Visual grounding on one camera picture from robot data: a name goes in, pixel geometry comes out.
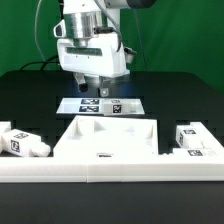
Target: black cable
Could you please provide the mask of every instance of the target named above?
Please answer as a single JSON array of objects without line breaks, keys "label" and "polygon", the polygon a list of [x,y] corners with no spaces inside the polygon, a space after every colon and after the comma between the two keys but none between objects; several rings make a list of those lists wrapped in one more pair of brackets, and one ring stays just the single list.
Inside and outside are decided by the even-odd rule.
[{"label": "black cable", "polygon": [[48,58],[45,62],[43,62],[43,65],[41,66],[40,70],[43,71],[44,68],[49,64],[49,62],[51,62],[52,60],[57,59],[57,58],[58,58],[58,55],[54,55],[54,56]]},{"label": "black cable", "polygon": [[64,15],[63,15],[64,0],[58,0],[58,3],[59,3],[59,7],[60,7],[61,19],[64,19]]},{"label": "black cable", "polygon": [[139,38],[140,48],[142,50],[142,57],[143,57],[143,61],[145,64],[146,71],[148,71],[148,65],[147,65],[147,61],[146,61],[146,55],[145,55],[145,50],[144,50],[143,40],[142,40],[142,32],[141,32],[140,25],[139,25],[139,17],[138,17],[137,11],[136,10],[133,10],[133,11],[134,11],[137,30],[138,30],[138,38]]}]

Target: marker sticker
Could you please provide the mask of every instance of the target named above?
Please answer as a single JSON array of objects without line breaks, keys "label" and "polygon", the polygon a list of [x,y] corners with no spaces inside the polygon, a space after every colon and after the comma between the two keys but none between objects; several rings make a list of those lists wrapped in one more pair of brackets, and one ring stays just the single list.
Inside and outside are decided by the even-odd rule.
[{"label": "marker sticker", "polygon": [[190,156],[203,156],[200,150],[188,150]]},{"label": "marker sticker", "polygon": [[18,138],[18,139],[23,139],[23,138],[26,138],[28,137],[29,135],[25,134],[25,133],[20,133],[18,135],[15,135],[14,137],[15,138]]},{"label": "marker sticker", "polygon": [[100,104],[100,100],[98,100],[98,99],[82,99],[81,104],[99,105]]},{"label": "marker sticker", "polygon": [[195,130],[184,130],[184,133],[186,135],[195,135],[196,134]]},{"label": "marker sticker", "polygon": [[79,108],[79,112],[82,112],[82,113],[97,113],[97,112],[99,112],[99,107],[98,106],[81,106]]},{"label": "marker sticker", "polygon": [[15,152],[20,152],[19,142],[11,140],[11,149]]},{"label": "marker sticker", "polygon": [[121,105],[113,105],[113,113],[119,114],[121,113],[122,106]]}]

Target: white plastic block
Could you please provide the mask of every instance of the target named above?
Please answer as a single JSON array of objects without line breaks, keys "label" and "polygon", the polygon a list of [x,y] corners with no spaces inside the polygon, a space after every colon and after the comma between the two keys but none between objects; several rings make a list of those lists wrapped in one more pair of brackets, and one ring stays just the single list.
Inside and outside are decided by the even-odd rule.
[{"label": "white plastic block", "polygon": [[177,126],[176,141],[181,148],[224,149],[201,122],[191,122],[190,125]]},{"label": "white plastic block", "polygon": [[201,135],[203,148],[224,149],[219,141],[201,122],[191,122],[190,125],[192,125],[194,128],[197,128],[199,134]]},{"label": "white plastic block", "polygon": [[50,153],[50,147],[41,137],[18,129],[2,134],[3,150],[22,157],[42,156]]},{"label": "white plastic block", "polygon": [[0,153],[3,150],[2,134],[11,130],[11,122],[2,121],[0,122]]},{"label": "white plastic block", "polygon": [[191,125],[177,126],[176,141],[181,148],[203,148],[201,136],[196,128]]}]

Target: green backdrop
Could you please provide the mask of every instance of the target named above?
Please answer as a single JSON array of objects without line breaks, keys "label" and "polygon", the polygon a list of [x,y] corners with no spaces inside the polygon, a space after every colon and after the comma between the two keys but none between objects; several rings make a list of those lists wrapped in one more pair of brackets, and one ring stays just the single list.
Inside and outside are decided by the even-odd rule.
[{"label": "green backdrop", "polygon": [[[37,4],[38,0],[2,3],[0,75],[41,60],[34,41]],[[59,18],[57,0],[43,0],[38,38],[46,58],[57,53],[52,29]],[[151,9],[137,11],[141,38],[135,18],[133,10],[121,13],[124,43],[138,52],[129,66],[132,71],[191,72],[224,93],[223,0],[157,0]]]}]

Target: white robot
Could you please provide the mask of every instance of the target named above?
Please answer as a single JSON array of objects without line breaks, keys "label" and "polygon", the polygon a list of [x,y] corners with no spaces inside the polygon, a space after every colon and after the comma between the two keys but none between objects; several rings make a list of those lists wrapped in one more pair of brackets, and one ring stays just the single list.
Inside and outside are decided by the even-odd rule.
[{"label": "white robot", "polygon": [[111,79],[127,74],[136,54],[124,47],[120,9],[149,8],[156,0],[64,0],[64,19],[54,28],[60,64],[71,71],[79,90],[88,89],[85,76],[99,77],[99,95],[109,95]]}]

